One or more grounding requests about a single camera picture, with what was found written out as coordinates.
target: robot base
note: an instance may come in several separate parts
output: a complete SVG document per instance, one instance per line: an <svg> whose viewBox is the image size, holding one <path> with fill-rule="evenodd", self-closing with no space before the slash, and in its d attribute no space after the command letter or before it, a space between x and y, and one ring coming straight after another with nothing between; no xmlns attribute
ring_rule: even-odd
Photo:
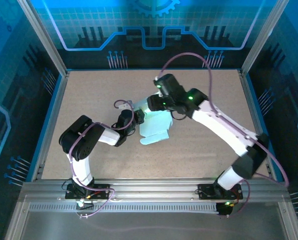
<svg viewBox="0 0 298 240"><path fill-rule="evenodd" d="M110 188L109 184L95 184L94 181L88 185L88 187L95 188L95 189L108 189ZM79 186L74 181L72 184L68 184L65 194L65 199L69 200L107 200L109 199L109 190L102 190L102 191L90 191L86 190L85 188Z"/></svg>

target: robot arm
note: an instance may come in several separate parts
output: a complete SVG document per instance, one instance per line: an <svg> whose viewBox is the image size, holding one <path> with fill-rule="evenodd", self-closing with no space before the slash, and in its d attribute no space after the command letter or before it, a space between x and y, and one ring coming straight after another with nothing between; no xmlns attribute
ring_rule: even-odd
<svg viewBox="0 0 298 240"><path fill-rule="evenodd" d="M118 118L115 128L108 128L102 124L94 124L87 116L81 116L75 121L60 137L59 144L62 146L62 150L69 157L69 151L78 137L89 126L94 124L92 128L83 136L72 151L72 167L79 181L87 186L93 182L93 177L89 167L89 155L98 142L106 143L111 146L119 147L125 141L128 135L135 129L135 126L144 122L144 112L137 110L134 113L134 119L132 123L126 126L132 119L131 110L123 110ZM81 185L77 179L73 179L75 184Z"/></svg>
<svg viewBox="0 0 298 240"><path fill-rule="evenodd" d="M223 191L229 191L243 179L252 178L266 158L266 153L255 145L254 141L259 141L262 145L267 146L269 143L267 135L263 133L257 136L256 133L234 122L217 107L215 107L217 110L215 113L205 94L194 88L186 92L172 74L166 74L155 80L154 85L159 89L159 94L152 95L147 99L151 111L170 110L188 116L212 130L239 156L214 182L216 194L220 195ZM220 115L243 130L248 137L246 138L227 124L222 117L219 117Z"/></svg>

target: blue edge trim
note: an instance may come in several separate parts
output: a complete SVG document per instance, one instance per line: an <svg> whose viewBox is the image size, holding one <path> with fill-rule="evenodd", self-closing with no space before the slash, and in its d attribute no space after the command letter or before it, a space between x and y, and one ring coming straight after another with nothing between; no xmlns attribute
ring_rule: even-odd
<svg viewBox="0 0 298 240"><path fill-rule="evenodd" d="M252 99L253 99L257 114L259 116L259 120L260 120L260 123L261 123L261 127L263 129L263 132L266 133L266 134L269 134L268 130L267 130L267 127L265 125L265 122L264 122L264 118L263 118L261 110L260 110L259 103L256 100L257 97L256 97L256 94L255 94L255 91L254 91L254 88L253 88L253 85L252 85L249 74L247 74L246 79L248 81L248 85L249 85L249 88L250 88L250 91L251 91ZM43 123L43 127L42 127L40 137L39 137L39 140L38 140L38 143L37 143L37 147L34 151L34 155L33 155L32 162L31 162L31 165L30 165L30 169L29 169L29 172L28 172L28 175L27 175L27 178L26 178L26 182L27 181L30 182L30 180L32 178L32 175L33 175L35 165L38 161L38 156L39 156L40 149L41 149L41 146L42 146L43 137L45 135L46 128L49 124L49 120L50 120L50 117L51 117L51 112L52 112L53 106L55 104L55 98L56 98L56 95L58 93L61 81L62 81L62 76L59 76L57 84L56 84L54 92L53 92L53 95L52 95L52 98L51 98L51 102L50 102L50 106L48 108L47 115L46 115L44 123ZM274 153L271 142L269 144L269 151L275 156L275 153ZM274 170L275 170L275 173L276 173L277 181L282 182L283 177L282 177L281 171L274 162L273 162L273 167L274 167Z"/></svg>
<svg viewBox="0 0 298 240"><path fill-rule="evenodd" d="M250 78L249 74L246 75L246 78L247 78L247 81L248 81L250 92L251 92L251 95L252 95L252 98L253 98L253 102L254 102L254 105L255 105L257 114L259 116L259 120L260 120L260 123L261 123L261 127L263 129L263 132L265 134L269 135L268 130L267 130L267 127L266 127L265 122L264 122L263 115L261 113L261 109L260 109L259 103L257 101L257 96L255 94L255 91L254 91L254 88L253 88L253 84L251 82L251 78ZM271 141L269 143L269 151L274 156L276 156L275 153L274 153L274 150L273 150ZM275 174L276 174L276 177L277 177L277 181L282 182L284 180L283 177L282 177L282 173L281 173L280 169L278 168L278 166L274 162L273 162L273 168L274 168L274 171L275 171Z"/></svg>
<svg viewBox="0 0 298 240"><path fill-rule="evenodd" d="M41 133L40 133L40 136L39 136L37 147L35 148L35 151L34 151L32 162L31 162L31 165L30 165L30 168L29 168L29 171L28 171L28 175L25 179L26 182L27 181L30 182L31 178L33 176L34 168L35 168L35 165L37 164L37 161L38 161L38 156L39 156L39 153L40 153L40 150L41 150L41 147L42 147L42 141L43 141L45 132L47 130L47 126L48 126L49 121L50 121L51 112L52 112L52 109L53 109L54 104L55 104L55 98L58 94L61 81L62 81L62 76L59 75L57 83L56 83L54 91L53 91L53 95L52 95L52 98L51 98L51 101L50 101L50 105L49 105L49 108L48 108L48 111L47 111L47 115L45 116L45 120L44 120L42 130L41 130Z"/></svg>

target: white arm segment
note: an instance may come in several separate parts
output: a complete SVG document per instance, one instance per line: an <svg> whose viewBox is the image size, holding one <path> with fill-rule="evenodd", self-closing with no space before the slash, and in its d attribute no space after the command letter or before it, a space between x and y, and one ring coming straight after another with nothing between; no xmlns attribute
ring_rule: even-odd
<svg viewBox="0 0 298 240"><path fill-rule="evenodd" d="M92 175L91 175L90 166L89 166L89 156L79 161L76 161L75 159L73 159L72 167L77 178L83 185L87 186L92 181ZM78 183L75 177L73 178L73 180L77 184L81 185L80 183Z"/></svg>
<svg viewBox="0 0 298 240"><path fill-rule="evenodd" d="M209 101L203 101L199 105L199 108L199 110L194 111L192 119L203 124L220 138L222 138L237 155L242 156L247 152L247 146L253 146L254 143L250 139L245 139L242 134L225 123L220 117L216 117L215 113L211 109ZM248 136L257 140L256 133L243 128L223 112L221 112L217 107L215 108L227 120L232 122L238 128L242 129L246 134L248 134Z"/></svg>
<svg viewBox="0 0 298 240"><path fill-rule="evenodd" d="M229 166L221 176L218 178L218 184L225 190L230 190L235 184L238 184L243 180L243 177L239 176L232 166Z"/></svg>
<svg viewBox="0 0 298 240"><path fill-rule="evenodd" d="M105 128L104 132L102 133L100 139L98 142L106 143L111 146L116 145L120 138L120 134L117 133L114 130L111 130L109 128ZM80 182L87 186L93 179L91 172L90 172L90 165L89 165L89 156L87 156L85 159L81 159L79 161L76 161L73 158L73 170L77 176L77 178L80 180Z"/></svg>
<svg viewBox="0 0 298 240"><path fill-rule="evenodd" d="M102 143L106 143L109 144L111 146L114 146L117 144L117 142L120 139L120 134L117 133L116 131L109 129L109 128L105 128L104 132L102 133L100 139L98 140L98 142L102 142Z"/></svg>

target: black bracket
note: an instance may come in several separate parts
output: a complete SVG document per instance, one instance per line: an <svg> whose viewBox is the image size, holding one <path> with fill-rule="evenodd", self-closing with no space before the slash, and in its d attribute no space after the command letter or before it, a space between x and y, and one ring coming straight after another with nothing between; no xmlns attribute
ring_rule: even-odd
<svg viewBox="0 0 298 240"><path fill-rule="evenodd" d="M216 194L214 184L198 184L195 194L199 195L199 200L239 200L243 199L243 193L240 184L233 186L231 190L222 191L222 194Z"/></svg>
<svg viewBox="0 0 298 240"><path fill-rule="evenodd" d="M89 186L95 189L108 189L110 188L109 184L93 184L92 186ZM87 191L86 194L82 194L82 192L75 187L73 184L68 184L65 194L65 199L85 199L87 200L107 200L109 199L109 190L103 190L103 191Z"/></svg>

